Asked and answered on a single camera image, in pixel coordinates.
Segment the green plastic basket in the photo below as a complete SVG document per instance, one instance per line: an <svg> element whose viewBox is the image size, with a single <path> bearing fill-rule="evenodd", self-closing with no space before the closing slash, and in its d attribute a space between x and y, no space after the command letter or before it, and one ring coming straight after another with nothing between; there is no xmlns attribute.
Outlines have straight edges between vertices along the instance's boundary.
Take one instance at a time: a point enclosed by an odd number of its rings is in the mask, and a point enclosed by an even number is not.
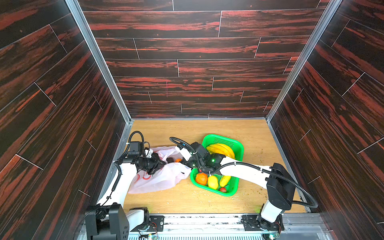
<svg viewBox="0 0 384 240"><path fill-rule="evenodd" d="M210 134L210 135L205 136L205 138L202 142L202 145L203 145L203 147L207 147L209 144L213 144L213 143L223 143L225 145L230 146L232 148L233 152L235 153L235 159L240 161L240 162L243 161L244 147L239 141L236 141L236 140L233 140L233 139L230 139L227 137L215 135L215 134ZM203 188L205 190L220 194L220 195L225 196L225 197L233 196L237 192L237 188L239 185L239 178L238 177L231 177L231 179L228 182L228 185L225 187L227 189L227 192L220 192L218 189L215 190L215 189L209 188L208 186L203 186L203 185L198 184L195 181L196 175L198 173L199 172L198 172L197 168L194 168L191 172L191 175L190 175L192 183L197 187L200 187L200 188ZM217 174L215 174L215 176L217 177L218 182L220 183L221 176L217 175Z"/></svg>

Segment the white plastic bag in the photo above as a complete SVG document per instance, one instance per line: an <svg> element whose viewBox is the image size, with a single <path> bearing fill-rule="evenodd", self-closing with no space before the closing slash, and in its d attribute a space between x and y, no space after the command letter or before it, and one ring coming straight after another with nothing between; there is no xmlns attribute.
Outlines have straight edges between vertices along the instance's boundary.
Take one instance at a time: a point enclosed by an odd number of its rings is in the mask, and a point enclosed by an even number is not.
<svg viewBox="0 0 384 240"><path fill-rule="evenodd" d="M172 157L174 160L182 158L182 155L175 150L175 147L154 147L151 149L164 162L167 162L168 157ZM136 194L166 190L176 186L182 179L186 179L190 173L191 168L179 162L168 163L153 175L148 175L147 172L141 170L132 180L128 193Z"/></svg>

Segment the side wall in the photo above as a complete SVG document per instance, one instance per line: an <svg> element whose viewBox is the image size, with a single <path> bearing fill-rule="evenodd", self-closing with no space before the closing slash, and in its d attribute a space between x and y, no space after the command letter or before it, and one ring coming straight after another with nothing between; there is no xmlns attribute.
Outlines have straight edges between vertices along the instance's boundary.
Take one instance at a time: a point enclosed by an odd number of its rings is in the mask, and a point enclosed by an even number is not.
<svg viewBox="0 0 384 240"><path fill-rule="evenodd" d="M328 0L79 0L133 118L265 117Z"/></svg>
<svg viewBox="0 0 384 240"><path fill-rule="evenodd" d="M384 4L344 0L271 124L336 237L384 237Z"/></svg>
<svg viewBox="0 0 384 240"><path fill-rule="evenodd" d="M64 0L0 9L0 239L72 239L125 122Z"/></svg>

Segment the back wall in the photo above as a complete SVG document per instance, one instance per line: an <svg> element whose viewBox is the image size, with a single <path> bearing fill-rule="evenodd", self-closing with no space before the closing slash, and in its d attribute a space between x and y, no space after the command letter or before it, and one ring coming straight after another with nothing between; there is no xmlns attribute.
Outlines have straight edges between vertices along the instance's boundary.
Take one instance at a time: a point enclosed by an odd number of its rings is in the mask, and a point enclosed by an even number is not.
<svg viewBox="0 0 384 240"><path fill-rule="evenodd" d="M327 0L79 0L133 118L265 117Z"/></svg>

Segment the metal corner post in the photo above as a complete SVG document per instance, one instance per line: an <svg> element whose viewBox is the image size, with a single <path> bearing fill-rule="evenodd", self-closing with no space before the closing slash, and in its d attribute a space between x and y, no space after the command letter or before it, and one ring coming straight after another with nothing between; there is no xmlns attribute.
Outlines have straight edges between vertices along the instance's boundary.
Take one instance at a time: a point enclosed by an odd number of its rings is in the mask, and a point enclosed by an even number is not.
<svg viewBox="0 0 384 240"><path fill-rule="evenodd" d="M121 97L121 94L116 86L115 81L113 80L112 74L109 71L107 63L104 60L103 55L101 54L100 48L96 43L96 39L93 36L91 28L88 25L88 22L84 16L83 11L81 10L80 4L77 0L65 0L72 16L80 29L81 34L83 35L85 42L87 43L93 57L95 58L96 64L99 66L101 74L103 75L113 98L115 99L121 114L127 124L131 122L131 116L129 115L128 109L124 104L124 101Z"/></svg>
<svg viewBox="0 0 384 240"><path fill-rule="evenodd" d="M267 114L266 120L267 122L270 122L276 113L277 109L279 108L280 104L283 102L285 95L288 93L289 89L293 85L295 79L299 75L301 69L303 68L305 62L307 61L308 57L312 53L312 50L316 46L317 42L319 41L321 35L325 31L325 28L328 26L329 22L331 21L333 15L336 13L337 8L339 7L342 0L331 0L327 7L325 8L323 14L321 15L315 29L313 30L310 38L308 39L307 44L305 45L303 51L301 52L299 59L297 60L295 66L293 67L291 73L288 75L288 78L282 87L279 95L276 98L276 101L274 102L271 110Z"/></svg>

